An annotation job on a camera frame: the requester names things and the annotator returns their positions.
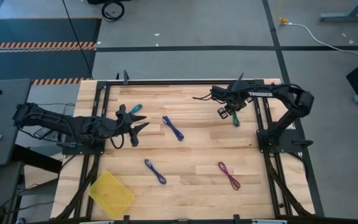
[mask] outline gray floor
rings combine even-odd
[[[86,0],[65,0],[72,17],[99,16],[101,6]],[[278,16],[308,26],[333,45],[358,45],[358,23],[322,24],[320,13],[349,10],[353,0],[269,0],[282,46],[318,45],[301,27],[280,26]],[[272,46],[259,0],[132,0],[116,23],[103,21],[98,47],[192,45]],[[65,17],[61,0],[5,0],[0,17]],[[314,141],[310,154],[327,217],[358,218],[358,105],[345,76],[358,66],[358,57],[343,52],[284,52],[290,80],[316,97],[312,112],[302,120],[306,137]],[[115,78],[126,69],[132,79],[149,78],[281,78],[274,51],[98,52],[95,79]],[[75,102],[78,85],[33,86],[30,101]],[[48,109],[62,112],[61,106]],[[26,146],[48,143],[19,136]],[[24,198],[22,206],[46,200]],[[28,221],[45,220],[32,208],[21,212]]]

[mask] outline yellow plastic tray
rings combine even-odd
[[[119,218],[134,199],[134,195],[108,171],[93,183],[88,192],[112,219]]]

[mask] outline black floor mat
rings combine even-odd
[[[80,42],[96,42],[101,19],[72,19]],[[0,42],[76,42],[68,19],[0,19]]]
[[[94,50],[84,54],[92,70]],[[90,78],[81,51],[0,53],[0,80],[16,78]]]

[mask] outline butcher block tabletop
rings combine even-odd
[[[280,83],[280,80],[264,82]],[[96,84],[97,81],[81,82],[74,116],[91,116]],[[192,98],[205,96],[210,89],[211,85],[111,87],[107,118],[116,119],[115,112],[121,104],[125,104],[127,111],[142,104],[136,115],[147,118],[134,125],[150,122],[139,133],[137,147],[131,146],[127,134],[122,149],[115,149],[106,141],[99,162],[98,177],[108,171],[134,194],[124,213],[130,215],[131,220],[232,219],[234,214],[241,218],[274,218],[264,156],[259,152],[256,137],[254,103],[237,112],[241,125],[235,127],[231,117],[219,117],[217,109],[222,105]],[[98,114],[101,114],[103,96],[104,93],[99,100]],[[287,109],[279,100],[268,101],[273,120],[277,121]],[[162,116],[169,117],[184,140],[178,141],[163,123]],[[120,136],[113,139],[117,146],[121,144]],[[284,153],[281,158],[288,188],[307,211],[314,213],[302,162]],[[166,178],[166,185],[160,184],[146,167],[145,159]],[[239,190],[232,188],[218,162],[224,162],[229,173],[238,180]],[[78,155],[61,171],[51,217],[60,214],[77,191],[82,163],[83,156]],[[282,202],[281,191],[276,189]],[[82,216],[87,201],[88,191],[82,201]],[[91,218],[111,219],[97,203],[93,204]]]

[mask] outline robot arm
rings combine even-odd
[[[246,107],[246,101],[251,102],[252,97],[277,98],[292,114],[302,118],[309,114],[314,97],[310,92],[302,90],[298,85],[250,85],[240,79],[229,85],[226,89],[212,86],[211,99],[220,103],[227,103],[224,110],[220,110],[222,119],[232,115],[233,111],[240,111]],[[288,97],[289,93],[295,95],[295,100]]]
[[[21,129],[24,126],[39,125],[52,131],[67,134],[73,137],[76,143],[92,145],[95,141],[102,141],[114,136],[129,133],[133,147],[139,143],[137,133],[148,123],[131,127],[134,121],[145,119],[145,116],[136,116],[126,113],[125,105],[121,105],[116,112],[117,120],[99,116],[71,117],[54,113],[40,108],[35,103],[17,105],[13,117],[14,125]]]
[[[269,125],[264,138],[264,143],[276,146],[280,142],[280,136],[284,130],[296,119],[302,118],[310,113],[313,105],[314,96],[304,91],[298,85],[281,84],[281,85],[250,85],[241,80],[242,75],[226,89],[219,86],[212,86],[211,100],[220,104],[226,104],[218,109],[222,119],[231,116],[233,112],[240,111],[252,101],[253,97],[277,98],[288,109],[288,111],[278,120]],[[288,94],[292,93],[295,99],[291,99]],[[195,98],[197,100],[208,100],[207,96]]]

